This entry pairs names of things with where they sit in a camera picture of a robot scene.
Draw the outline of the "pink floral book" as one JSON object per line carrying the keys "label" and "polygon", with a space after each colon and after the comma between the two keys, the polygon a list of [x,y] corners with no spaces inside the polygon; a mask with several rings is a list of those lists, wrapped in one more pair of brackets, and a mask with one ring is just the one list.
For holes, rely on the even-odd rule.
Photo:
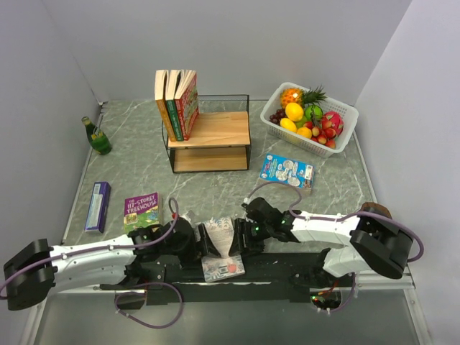
{"label": "pink floral book", "polygon": [[231,256],[229,250],[234,237],[234,225],[230,217],[212,218],[203,224],[218,255],[207,254],[201,260],[204,280],[207,283],[226,280],[245,273],[240,255]]}

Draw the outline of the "purple 117-Storey Treehouse book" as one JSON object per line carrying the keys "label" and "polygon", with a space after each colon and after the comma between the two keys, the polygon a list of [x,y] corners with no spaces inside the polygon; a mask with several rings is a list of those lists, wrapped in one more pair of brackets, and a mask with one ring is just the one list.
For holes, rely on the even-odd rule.
{"label": "purple 117-Storey Treehouse book", "polygon": [[162,224],[162,199],[158,192],[127,198],[124,202],[124,231]]}

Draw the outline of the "red 13-Storey Treehouse book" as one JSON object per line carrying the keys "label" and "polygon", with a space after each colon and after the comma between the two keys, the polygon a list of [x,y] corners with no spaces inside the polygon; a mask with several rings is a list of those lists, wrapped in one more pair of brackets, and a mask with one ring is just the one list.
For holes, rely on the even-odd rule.
{"label": "red 13-Storey Treehouse book", "polygon": [[193,122],[199,113],[195,70],[184,70],[181,74],[174,100],[183,140],[188,141]]}

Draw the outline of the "green 104-Storey Treehouse book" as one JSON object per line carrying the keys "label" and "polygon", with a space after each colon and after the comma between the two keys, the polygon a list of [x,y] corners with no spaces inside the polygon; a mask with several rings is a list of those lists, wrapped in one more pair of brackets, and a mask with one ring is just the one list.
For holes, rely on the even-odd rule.
{"label": "green 104-Storey Treehouse book", "polygon": [[184,140],[180,126],[178,110],[175,103],[175,94],[180,86],[180,82],[183,78],[183,73],[184,70],[170,70],[167,75],[167,83],[165,87],[166,107],[175,134],[175,140],[177,142],[182,142]]}

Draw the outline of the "orange Treehouse book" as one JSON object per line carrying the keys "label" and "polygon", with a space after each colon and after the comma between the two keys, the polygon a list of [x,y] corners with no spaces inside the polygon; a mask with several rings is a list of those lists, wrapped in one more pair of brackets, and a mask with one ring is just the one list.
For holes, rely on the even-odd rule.
{"label": "orange Treehouse book", "polygon": [[172,142],[176,142],[175,131],[171,123],[165,100],[165,89],[167,85],[167,70],[157,70],[155,72],[154,97],[157,104],[162,123],[165,125],[167,135]]}

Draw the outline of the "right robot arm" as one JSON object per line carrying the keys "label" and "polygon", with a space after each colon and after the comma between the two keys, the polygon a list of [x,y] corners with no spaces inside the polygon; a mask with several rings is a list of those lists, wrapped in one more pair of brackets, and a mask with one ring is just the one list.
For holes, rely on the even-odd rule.
{"label": "right robot arm", "polygon": [[420,259],[424,248],[410,256],[413,244],[420,244],[406,226],[376,211],[374,205],[342,216],[307,211],[279,211],[265,199],[245,200],[244,218],[234,221],[234,237],[229,255],[262,252],[266,239],[280,242],[327,242],[335,249],[324,249],[309,275],[320,286],[328,287],[349,273],[371,270],[393,280],[403,276],[407,263]]}

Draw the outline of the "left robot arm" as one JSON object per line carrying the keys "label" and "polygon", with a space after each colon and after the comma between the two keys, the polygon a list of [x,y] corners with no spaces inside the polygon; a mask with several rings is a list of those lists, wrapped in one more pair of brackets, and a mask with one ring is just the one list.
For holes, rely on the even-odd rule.
{"label": "left robot arm", "polygon": [[4,265],[1,299],[9,310],[20,311],[42,302],[52,291],[89,285],[133,289],[149,279],[143,264],[162,255],[176,256],[182,265],[205,256],[221,256],[205,226],[193,228],[182,217],[163,226],[150,225],[114,239],[72,247],[50,246],[40,239]]}

